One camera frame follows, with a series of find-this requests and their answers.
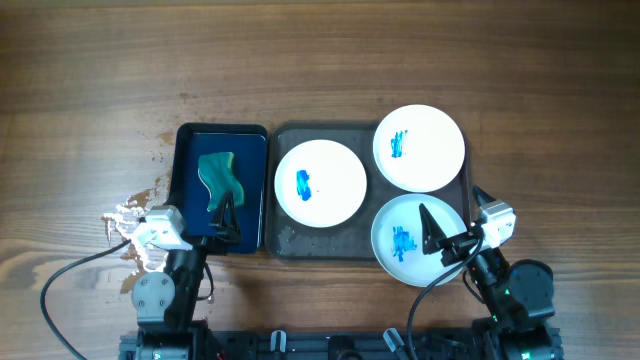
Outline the white plate blue stain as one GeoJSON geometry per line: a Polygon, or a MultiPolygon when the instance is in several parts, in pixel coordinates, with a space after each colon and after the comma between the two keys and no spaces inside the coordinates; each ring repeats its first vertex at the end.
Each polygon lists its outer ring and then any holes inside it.
{"type": "Polygon", "coordinates": [[[362,205],[367,176],[358,156],[336,141],[303,142],[280,160],[276,199],[294,221],[328,228],[351,218],[362,205]]]}

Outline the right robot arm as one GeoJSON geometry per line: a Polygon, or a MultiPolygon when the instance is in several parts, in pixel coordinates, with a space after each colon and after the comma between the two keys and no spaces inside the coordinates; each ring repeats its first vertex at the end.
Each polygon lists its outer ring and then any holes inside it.
{"type": "Polygon", "coordinates": [[[478,186],[472,193],[478,217],[457,235],[447,236],[427,207],[419,206],[422,251],[425,255],[439,255],[445,268],[445,273],[425,290],[430,291],[464,269],[499,327],[528,331],[544,325],[555,315],[553,271],[536,260],[508,262],[501,246],[513,236],[514,209],[478,186]]]}

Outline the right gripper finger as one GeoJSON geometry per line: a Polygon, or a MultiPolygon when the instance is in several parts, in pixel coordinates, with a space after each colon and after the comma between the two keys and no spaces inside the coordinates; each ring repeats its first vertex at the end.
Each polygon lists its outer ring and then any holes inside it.
{"type": "Polygon", "coordinates": [[[431,255],[442,250],[440,244],[447,238],[437,221],[424,204],[419,205],[419,213],[422,225],[422,252],[431,255]]]}
{"type": "Polygon", "coordinates": [[[472,193],[478,207],[482,207],[495,201],[494,197],[486,193],[477,185],[473,186],[472,193]]]}

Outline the green yellow sponge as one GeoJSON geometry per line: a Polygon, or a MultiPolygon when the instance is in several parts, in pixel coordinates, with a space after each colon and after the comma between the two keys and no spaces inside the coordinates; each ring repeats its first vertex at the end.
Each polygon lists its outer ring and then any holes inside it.
{"type": "Polygon", "coordinates": [[[235,206],[245,203],[244,188],[234,175],[233,152],[217,152],[201,155],[198,159],[198,176],[209,193],[207,210],[213,212],[225,193],[233,194],[235,206]]]}

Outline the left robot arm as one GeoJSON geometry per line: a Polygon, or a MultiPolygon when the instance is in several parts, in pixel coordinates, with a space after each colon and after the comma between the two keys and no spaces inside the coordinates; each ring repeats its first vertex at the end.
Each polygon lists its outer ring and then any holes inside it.
{"type": "Polygon", "coordinates": [[[138,326],[152,333],[184,332],[193,319],[209,255],[226,255],[242,242],[232,191],[222,196],[209,226],[212,236],[189,236],[173,205],[156,206],[143,218],[134,238],[167,252],[164,268],[143,275],[132,290],[138,326]]]}

